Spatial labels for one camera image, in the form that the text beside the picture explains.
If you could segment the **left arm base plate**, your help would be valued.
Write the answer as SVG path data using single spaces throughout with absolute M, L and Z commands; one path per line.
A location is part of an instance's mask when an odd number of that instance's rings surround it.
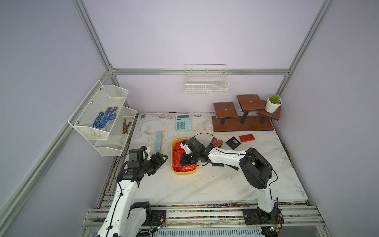
M 164 209 L 152 209 L 152 206 L 148 201 L 133 203 L 128 215 L 130 215 L 130 212 L 136 208 L 143 208 L 146 210 L 147 217 L 142 226 L 156 227 L 163 224 L 166 220 L 167 211 Z

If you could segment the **red foil tea bag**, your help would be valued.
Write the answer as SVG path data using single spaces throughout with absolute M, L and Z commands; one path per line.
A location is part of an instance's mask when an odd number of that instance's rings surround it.
M 241 142 L 249 142 L 249 141 L 254 141 L 255 137 L 253 134 L 246 134 L 246 135 L 241 135 L 239 136 Z

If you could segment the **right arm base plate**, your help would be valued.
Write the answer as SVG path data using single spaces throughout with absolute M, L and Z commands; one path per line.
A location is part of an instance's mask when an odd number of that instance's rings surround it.
M 281 209 L 276 205 L 271 212 L 265 212 L 257 207 L 243 209 L 242 214 L 246 225 L 284 224 Z

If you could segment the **black barcode tea bag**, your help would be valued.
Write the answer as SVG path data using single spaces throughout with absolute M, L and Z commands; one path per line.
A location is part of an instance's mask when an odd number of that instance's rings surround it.
M 215 167 L 224 167 L 224 164 L 222 163 L 212 163 L 211 165 Z
M 232 149 L 232 150 L 235 150 L 238 146 L 241 145 L 241 142 L 235 138 L 235 137 L 232 137 L 230 138 L 226 144 Z

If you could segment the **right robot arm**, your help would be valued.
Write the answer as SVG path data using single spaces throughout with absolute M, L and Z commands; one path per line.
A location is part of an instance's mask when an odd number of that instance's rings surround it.
M 272 198 L 270 183 L 272 165 L 256 150 L 231 151 L 214 145 L 205 147 L 195 137 L 185 140 L 180 147 L 185 154 L 180 158 L 182 166 L 197 165 L 199 162 L 208 164 L 223 164 L 242 170 L 247 182 L 257 191 L 258 211 L 272 214 L 275 201 Z

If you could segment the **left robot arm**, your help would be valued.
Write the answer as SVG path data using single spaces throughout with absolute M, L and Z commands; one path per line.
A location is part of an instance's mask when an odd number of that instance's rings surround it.
M 124 155 L 125 162 L 116 177 L 115 198 L 98 237 L 136 237 L 141 226 L 151 218 L 151 205 L 133 203 L 134 196 L 145 175 L 154 175 L 168 160 L 168 156 L 150 154 L 150 148 L 142 146 Z

